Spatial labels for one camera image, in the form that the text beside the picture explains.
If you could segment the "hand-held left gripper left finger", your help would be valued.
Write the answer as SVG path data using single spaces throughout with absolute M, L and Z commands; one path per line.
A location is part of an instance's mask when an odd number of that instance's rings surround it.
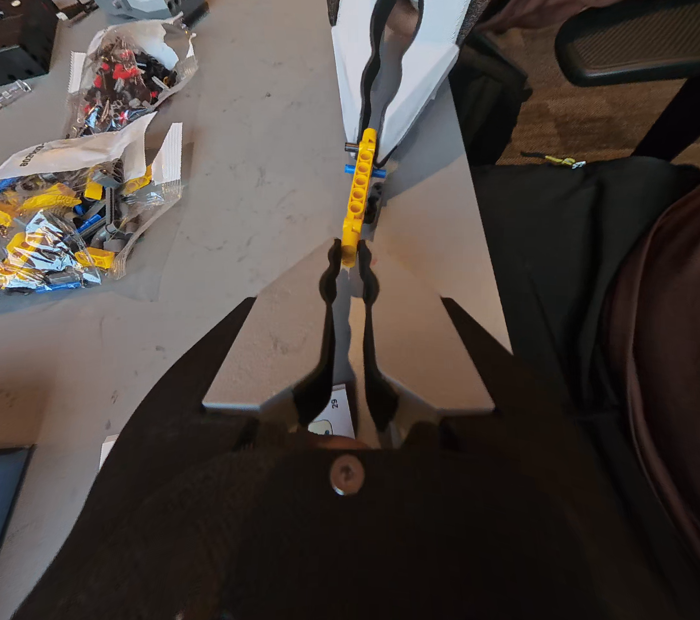
M 327 239 L 264 287 L 206 392 L 206 413 L 292 429 L 327 406 L 334 384 L 333 304 L 340 239 Z

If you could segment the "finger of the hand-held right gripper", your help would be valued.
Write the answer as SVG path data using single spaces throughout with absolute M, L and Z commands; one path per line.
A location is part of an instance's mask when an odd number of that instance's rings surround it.
M 370 125 L 372 84 L 380 71 L 380 42 L 396 0 L 330 0 L 342 119 L 347 140 Z
M 471 0 L 417 0 L 418 20 L 400 62 L 400 82 L 381 123 L 376 163 L 385 165 L 455 64 Z

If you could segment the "dark grey short beam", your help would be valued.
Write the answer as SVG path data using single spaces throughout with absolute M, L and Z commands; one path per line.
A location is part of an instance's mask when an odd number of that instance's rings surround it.
M 375 181 L 369 189 L 367 204 L 365 207 L 363 223 L 367 225 L 375 224 L 380 213 L 382 196 L 384 193 L 384 180 Z

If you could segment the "blue kit box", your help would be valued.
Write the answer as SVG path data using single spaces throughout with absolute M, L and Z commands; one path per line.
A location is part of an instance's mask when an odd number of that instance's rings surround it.
M 1 546 L 35 448 L 30 445 L 1 449 Z

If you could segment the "small clear-handled screwdriver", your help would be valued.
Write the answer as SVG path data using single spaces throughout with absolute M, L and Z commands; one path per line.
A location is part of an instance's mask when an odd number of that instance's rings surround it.
M 14 102 L 23 98 L 27 94 L 30 94 L 31 92 L 32 89 L 30 85 L 22 80 L 16 80 L 14 82 L 2 85 L 0 92 L 0 108 L 5 109 L 9 107 Z

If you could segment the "white instruction booklet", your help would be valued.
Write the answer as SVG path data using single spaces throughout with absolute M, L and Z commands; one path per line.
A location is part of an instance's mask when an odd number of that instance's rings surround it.
M 345 385 L 332 388 L 328 404 L 309 427 L 288 433 L 278 423 L 260 423 L 252 414 L 202 412 L 187 423 L 172 425 L 158 432 L 169 443 L 187 442 L 195 450 L 212 446 L 215 451 L 272 450 L 315 452 L 362 448 L 354 440 L 354 427 Z

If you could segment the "person's legs black pants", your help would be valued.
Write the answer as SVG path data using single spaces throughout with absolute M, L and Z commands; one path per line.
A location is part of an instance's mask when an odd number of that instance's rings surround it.
M 604 347 L 608 293 L 635 244 L 699 187 L 699 169 L 630 157 L 472 172 L 514 353 L 579 414 L 622 406 Z

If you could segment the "grey desk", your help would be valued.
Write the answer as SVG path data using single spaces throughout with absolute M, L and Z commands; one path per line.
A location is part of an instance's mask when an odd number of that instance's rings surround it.
M 181 200 L 127 275 L 1 298 L 1 443 L 33 445 L 1 548 L 9 619 L 63 545 L 101 444 L 243 299 L 339 232 L 345 135 L 326 0 L 208 0 L 199 69 L 151 123 L 183 122 Z

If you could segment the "clear bag black red parts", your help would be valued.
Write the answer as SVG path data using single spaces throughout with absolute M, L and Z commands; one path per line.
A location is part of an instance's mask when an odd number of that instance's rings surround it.
M 194 77 L 195 34 L 180 17 L 98 32 L 71 54 L 65 138 L 119 131 L 153 113 Z

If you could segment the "black box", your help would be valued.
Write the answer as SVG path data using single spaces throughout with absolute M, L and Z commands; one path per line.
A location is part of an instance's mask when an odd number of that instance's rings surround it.
M 58 17 L 52 0 L 1 0 L 1 85 L 50 70 Z

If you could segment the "black office chair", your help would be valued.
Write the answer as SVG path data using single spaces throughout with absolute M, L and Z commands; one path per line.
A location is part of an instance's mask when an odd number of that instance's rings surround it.
M 683 80 L 632 156 L 671 161 L 699 139 L 699 0 L 623 0 L 566 20 L 555 38 L 578 87 Z

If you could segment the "yellow building panel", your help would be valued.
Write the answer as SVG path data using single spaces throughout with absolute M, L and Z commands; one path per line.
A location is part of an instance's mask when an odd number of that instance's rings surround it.
M 347 269 L 355 265 L 358 244 L 362 235 L 370 182 L 374 169 L 377 136 L 375 129 L 366 128 L 360 143 L 357 145 L 355 168 L 341 236 L 341 260 L 342 265 Z

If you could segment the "clear bag yellow blue parts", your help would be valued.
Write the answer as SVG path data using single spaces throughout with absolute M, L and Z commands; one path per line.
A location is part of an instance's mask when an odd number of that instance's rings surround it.
M 126 274 L 137 242 L 183 191 L 183 124 L 171 124 L 147 160 L 154 117 L 2 163 L 2 295 L 86 289 Z

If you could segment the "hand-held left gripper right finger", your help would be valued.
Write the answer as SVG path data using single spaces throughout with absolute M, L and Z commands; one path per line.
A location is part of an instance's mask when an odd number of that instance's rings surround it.
M 361 240 L 365 400 L 381 434 L 490 414 L 495 404 L 442 298 L 383 250 Z

